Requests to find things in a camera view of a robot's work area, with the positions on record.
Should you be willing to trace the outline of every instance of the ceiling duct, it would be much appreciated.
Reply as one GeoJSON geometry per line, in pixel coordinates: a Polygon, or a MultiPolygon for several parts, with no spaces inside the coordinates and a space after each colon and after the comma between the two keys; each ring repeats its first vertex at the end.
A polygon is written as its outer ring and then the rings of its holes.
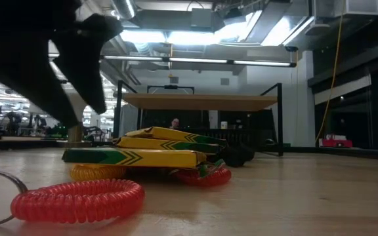
{"type": "Polygon", "coordinates": [[[211,9],[178,10],[141,10],[135,19],[137,24],[123,23],[124,28],[135,25],[144,30],[166,31],[205,31],[214,32],[224,27],[224,21],[211,9]]]}
{"type": "Polygon", "coordinates": [[[130,20],[137,15],[138,9],[133,0],[112,0],[112,5],[121,19],[130,20]]]}
{"type": "MultiPolygon", "coordinates": [[[[134,43],[134,46],[141,56],[164,56],[164,54],[155,51],[149,43],[134,43]]],[[[152,62],[159,66],[169,66],[168,62],[152,62]]]]}
{"type": "Polygon", "coordinates": [[[292,3],[292,0],[269,0],[247,36],[246,43],[262,43],[292,3]]]}
{"type": "Polygon", "coordinates": [[[335,17],[342,15],[344,3],[345,15],[347,16],[378,16],[378,0],[335,0],[335,7],[333,10],[335,17]]]}

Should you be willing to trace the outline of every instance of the yellow cable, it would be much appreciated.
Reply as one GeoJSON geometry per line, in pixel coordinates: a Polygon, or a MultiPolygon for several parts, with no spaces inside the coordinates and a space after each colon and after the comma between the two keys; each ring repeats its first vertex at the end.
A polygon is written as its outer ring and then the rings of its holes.
{"type": "Polygon", "coordinates": [[[299,51],[296,55],[296,76],[295,76],[295,139],[299,130],[299,51]]]}
{"type": "Polygon", "coordinates": [[[331,84],[331,92],[329,93],[329,99],[327,99],[327,102],[326,102],[326,109],[325,109],[325,114],[323,116],[322,125],[320,126],[319,133],[318,133],[318,135],[316,137],[316,140],[314,142],[317,142],[319,140],[319,137],[322,134],[323,128],[325,126],[327,111],[329,109],[329,103],[330,103],[330,100],[331,100],[331,97],[332,97],[333,86],[335,84],[336,69],[338,67],[339,49],[341,48],[342,21],[343,21],[343,18],[344,18],[345,5],[346,5],[346,0],[343,0],[343,9],[342,9],[342,14],[341,14],[341,19],[339,21],[338,42],[337,42],[337,47],[336,47],[335,65],[333,67],[333,77],[332,77],[332,84],[331,84]]]}

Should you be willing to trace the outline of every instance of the pipe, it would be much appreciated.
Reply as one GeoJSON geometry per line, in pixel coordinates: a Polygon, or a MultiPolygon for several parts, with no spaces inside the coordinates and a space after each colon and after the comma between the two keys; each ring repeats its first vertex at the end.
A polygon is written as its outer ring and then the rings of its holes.
{"type": "Polygon", "coordinates": [[[130,20],[137,14],[137,6],[133,0],[112,0],[112,5],[123,20],[130,20]]]}
{"type": "MultiPolygon", "coordinates": [[[[141,56],[164,56],[161,53],[155,51],[149,43],[134,43],[136,50],[141,56]]],[[[167,66],[169,67],[168,62],[151,62],[158,66],[167,66]]]]}

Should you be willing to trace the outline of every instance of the key ring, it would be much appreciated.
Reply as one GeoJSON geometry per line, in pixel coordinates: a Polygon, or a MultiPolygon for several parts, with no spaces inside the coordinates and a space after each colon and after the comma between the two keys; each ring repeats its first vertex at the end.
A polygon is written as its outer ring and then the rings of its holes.
{"type": "MultiPolygon", "coordinates": [[[[13,176],[12,174],[0,171],[0,176],[6,177],[7,179],[9,179],[17,187],[17,189],[20,193],[25,193],[25,192],[28,191],[26,185],[21,180],[19,180],[17,177],[13,176]]],[[[0,224],[8,222],[9,220],[12,220],[13,218],[14,218],[14,216],[9,216],[9,217],[5,218],[4,220],[0,220],[0,224]]]]}

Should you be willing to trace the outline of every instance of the wooden table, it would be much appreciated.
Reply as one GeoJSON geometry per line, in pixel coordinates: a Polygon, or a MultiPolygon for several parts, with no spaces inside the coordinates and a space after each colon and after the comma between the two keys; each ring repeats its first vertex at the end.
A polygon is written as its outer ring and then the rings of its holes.
{"type": "MultiPolygon", "coordinates": [[[[69,182],[62,151],[0,151],[0,170],[30,189],[69,182]]],[[[257,154],[231,170],[229,184],[209,189],[137,180],[146,200],[129,219],[74,225],[12,220],[1,225],[0,235],[378,235],[378,160],[257,154]]],[[[0,177],[0,218],[15,195],[0,177]]]]}
{"type": "Polygon", "coordinates": [[[123,100],[142,109],[259,111],[277,102],[277,96],[123,94],[123,100]]]}

